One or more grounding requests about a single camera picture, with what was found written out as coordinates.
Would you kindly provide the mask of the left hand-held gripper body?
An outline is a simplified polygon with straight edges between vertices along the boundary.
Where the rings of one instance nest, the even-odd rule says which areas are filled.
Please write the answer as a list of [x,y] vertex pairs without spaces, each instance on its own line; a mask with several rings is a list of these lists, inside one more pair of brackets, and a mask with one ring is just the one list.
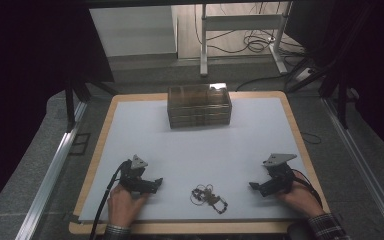
[[133,159],[124,161],[120,165],[119,184],[129,192],[136,192],[139,188],[147,188],[147,185],[141,179],[147,165],[148,163],[137,155],[134,155]]

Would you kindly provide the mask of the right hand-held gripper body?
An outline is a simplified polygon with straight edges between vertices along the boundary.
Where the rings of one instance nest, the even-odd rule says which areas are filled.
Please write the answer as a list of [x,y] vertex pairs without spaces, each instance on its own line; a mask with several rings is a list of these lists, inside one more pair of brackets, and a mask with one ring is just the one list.
[[273,185],[282,187],[280,192],[288,193],[291,190],[294,173],[287,162],[296,157],[296,154],[272,153],[270,157],[263,162],[268,174],[272,177]]

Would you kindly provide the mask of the clear brown drawer box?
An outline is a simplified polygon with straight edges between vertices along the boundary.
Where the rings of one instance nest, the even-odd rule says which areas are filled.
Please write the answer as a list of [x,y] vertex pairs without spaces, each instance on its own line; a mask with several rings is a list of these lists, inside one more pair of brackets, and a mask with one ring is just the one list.
[[168,88],[167,113],[172,129],[229,125],[232,102],[225,83]]

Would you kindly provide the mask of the person's left hand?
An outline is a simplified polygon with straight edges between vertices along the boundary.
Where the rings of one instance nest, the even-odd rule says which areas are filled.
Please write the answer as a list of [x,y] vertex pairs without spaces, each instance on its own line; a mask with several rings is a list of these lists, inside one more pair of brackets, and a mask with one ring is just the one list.
[[107,200],[109,224],[129,228],[148,198],[149,194],[145,193],[135,199],[122,185],[117,185]]

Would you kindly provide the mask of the person's right hand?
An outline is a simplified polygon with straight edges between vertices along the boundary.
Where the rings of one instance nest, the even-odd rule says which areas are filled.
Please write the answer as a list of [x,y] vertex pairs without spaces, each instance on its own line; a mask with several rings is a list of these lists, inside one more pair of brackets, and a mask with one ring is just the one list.
[[301,183],[294,182],[288,193],[279,192],[276,197],[309,218],[325,214],[317,199]]

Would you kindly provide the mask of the wooden table board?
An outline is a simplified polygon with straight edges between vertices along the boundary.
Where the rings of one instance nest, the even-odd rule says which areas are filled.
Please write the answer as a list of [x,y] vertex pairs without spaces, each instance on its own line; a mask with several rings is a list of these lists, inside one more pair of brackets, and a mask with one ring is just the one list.
[[[319,183],[312,162],[309,158],[305,144],[301,138],[300,131],[296,124],[294,115],[289,105],[286,95],[280,91],[269,92],[234,92],[231,95],[232,102],[235,99],[242,98],[278,98],[281,100],[285,109],[288,121],[291,125],[293,136],[297,142],[299,152],[303,156],[303,164],[305,169],[301,171],[311,181],[313,185]],[[88,234],[91,231],[102,233],[105,229],[104,222],[107,220],[100,220],[101,224],[94,225],[93,221],[82,221],[80,218],[81,210],[85,204],[85,200],[89,194],[93,184],[99,159],[102,155],[105,145],[106,137],[109,133],[116,105],[119,102],[131,101],[164,101],[167,104],[167,96],[165,94],[131,94],[131,95],[117,95],[110,104],[101,134],[98,139],[77,205],[75,207],[75,220],[70,223],[69,230],[73,234]],[[251,220],[229,220],[229,221],[142,221],[139,216],[132,226],[132,231],[135,234],[216,234],[216,233],[283,233],[287,227],[295,220],[298,219],[285,219],[285,220],[270,220],[270,219],[251,219]]]

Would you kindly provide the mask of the black metal stand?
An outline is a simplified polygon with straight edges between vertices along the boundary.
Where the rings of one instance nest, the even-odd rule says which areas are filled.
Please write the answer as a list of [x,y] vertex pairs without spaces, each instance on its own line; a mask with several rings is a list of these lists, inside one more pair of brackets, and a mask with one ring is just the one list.
[[326,73],[318,92],[323,98],[330,97],[334,90],[338,89],[337,95],[337,119],[347,129],[346,103],[347,103],[347,73],[339,66],[333,65]]
[[74,109],[74,97],[85,103],[90,100],[91,94],[82,80],[68,78],[65,82],[65,102],[66,102],[66,112],[67,112],[67,129],[66,132],[69,133],[74,129],[75,126],[75,109]]

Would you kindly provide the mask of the white power strip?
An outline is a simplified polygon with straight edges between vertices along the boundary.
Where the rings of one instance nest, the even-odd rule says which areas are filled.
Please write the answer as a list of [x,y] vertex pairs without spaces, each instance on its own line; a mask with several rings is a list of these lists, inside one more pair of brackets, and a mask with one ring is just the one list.
[[301,73],[299,73],[295,79],[297,82],[301,82],[311,76],[314,73],[314,70],[312,68],[305,68]]

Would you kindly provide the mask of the white panel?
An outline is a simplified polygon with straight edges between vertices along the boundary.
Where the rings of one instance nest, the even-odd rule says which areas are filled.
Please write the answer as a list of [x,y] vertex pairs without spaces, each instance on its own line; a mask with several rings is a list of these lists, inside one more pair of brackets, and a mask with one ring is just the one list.
[[90,9],[107,57],[177,52],[171,6]]

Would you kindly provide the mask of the small black floor frame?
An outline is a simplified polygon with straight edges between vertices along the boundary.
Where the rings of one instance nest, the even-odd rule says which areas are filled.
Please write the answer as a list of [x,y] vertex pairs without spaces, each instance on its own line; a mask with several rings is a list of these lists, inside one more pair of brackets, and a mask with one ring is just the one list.
[[73,156],[84,155],[88,148],[90,136],[91,136],[90,133],[77,134],[71,145],[69,154]]

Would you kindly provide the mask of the aluminium rail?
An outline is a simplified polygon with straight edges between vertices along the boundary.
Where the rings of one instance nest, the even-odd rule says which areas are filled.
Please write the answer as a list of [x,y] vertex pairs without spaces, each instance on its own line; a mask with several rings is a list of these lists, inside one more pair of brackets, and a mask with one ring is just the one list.
[[65,164],[71,145],[78,132],[80,122],[88,104],[79,102],[74,112],[74,127],[65,133],[58,145],[54,157],[48,167],[36,196],[27,212],[24,221],[15,237],[15,240],[31,240],[40,222],[44,209],[53,192],[53,188],[59,178]]
[[366,158],[363,156],[360,148],[356,144],[351,132],[343,126],[338,119],[338,112],[334,104],[329,100],[322,98],[321,102],[326,108],[326,111],[337,130],[343,144],[349,152],[359,174],[362,177],[365,185],[367,186],[373,200],[378,206],[383,218],[384,218],[384,190],[376,178],[374,172],[369,167]]

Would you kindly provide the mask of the white metal desk frame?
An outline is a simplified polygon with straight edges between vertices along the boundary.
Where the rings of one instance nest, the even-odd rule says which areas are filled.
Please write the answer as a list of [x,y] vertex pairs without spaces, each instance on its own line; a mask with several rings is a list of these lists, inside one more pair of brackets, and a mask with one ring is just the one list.
[[202,5],[201,14],[201,52],[200,75],[208,75],[207,56],[207,32],[229,30],[275,30],[277,35],[273,43],[269,44],[269,50],[280,74],[286,74],[287,68],[280,57],[279,45],[286,27],[292,2],[288,2],[281,14],[271,15],[232,15],[232,16],[208,16],[206,5]]

